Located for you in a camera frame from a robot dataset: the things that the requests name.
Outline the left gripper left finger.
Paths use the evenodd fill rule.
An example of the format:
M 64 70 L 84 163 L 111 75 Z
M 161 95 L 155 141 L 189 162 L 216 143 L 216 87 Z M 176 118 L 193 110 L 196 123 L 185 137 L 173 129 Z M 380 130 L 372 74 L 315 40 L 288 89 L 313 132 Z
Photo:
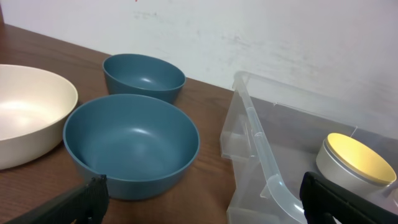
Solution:
M 105 175 L 99 175 L 6 223 L 101 223 L 108 205 L 107 178 Z

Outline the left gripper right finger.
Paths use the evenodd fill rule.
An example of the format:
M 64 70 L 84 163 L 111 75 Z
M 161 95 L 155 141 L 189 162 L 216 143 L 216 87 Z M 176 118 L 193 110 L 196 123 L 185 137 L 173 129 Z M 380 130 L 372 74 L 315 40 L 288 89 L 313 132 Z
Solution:
M 308 224 L 394 224 L 397 215 L 346 190 L 328 179 L 306 172 L 300 199 Z

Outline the small grey bowl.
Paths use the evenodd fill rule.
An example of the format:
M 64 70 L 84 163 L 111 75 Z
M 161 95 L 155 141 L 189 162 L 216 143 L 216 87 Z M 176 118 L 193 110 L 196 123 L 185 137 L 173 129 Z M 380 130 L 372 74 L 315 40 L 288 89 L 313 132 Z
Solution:
M 323 176 L 346 189 L 383 189 L 397 179 L 394 169 L 378 153 L 339 133 L 324 139 L 316 165 Z

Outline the small white bowl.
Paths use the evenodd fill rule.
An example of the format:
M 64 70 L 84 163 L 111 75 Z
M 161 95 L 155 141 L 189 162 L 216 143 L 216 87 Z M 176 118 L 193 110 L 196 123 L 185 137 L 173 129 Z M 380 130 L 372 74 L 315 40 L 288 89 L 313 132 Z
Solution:
M 316 158 L 320 173 L 328 180 L 360 196 L 384 190 L 385 185 L 365 179 L 345 167 L 323 144 Z

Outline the small yellow bowl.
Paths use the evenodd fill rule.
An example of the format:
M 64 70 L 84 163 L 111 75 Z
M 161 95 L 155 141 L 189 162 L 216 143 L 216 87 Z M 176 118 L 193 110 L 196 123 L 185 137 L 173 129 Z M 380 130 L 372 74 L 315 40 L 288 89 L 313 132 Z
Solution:
M 330 133 L 326 146 L 339 162 L 365 179 L 390 185 L 397 175 L 391 165 L 367 145 L 340 133 Z

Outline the large cream bowl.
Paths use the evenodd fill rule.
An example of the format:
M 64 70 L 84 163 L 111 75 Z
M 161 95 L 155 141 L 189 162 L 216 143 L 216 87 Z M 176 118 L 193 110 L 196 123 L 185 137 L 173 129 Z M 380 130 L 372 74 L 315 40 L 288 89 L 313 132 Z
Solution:
M 33 161 L 63 139 L 78 91 L 66 78 L 34 67 L 1 65 L 1 168 Z

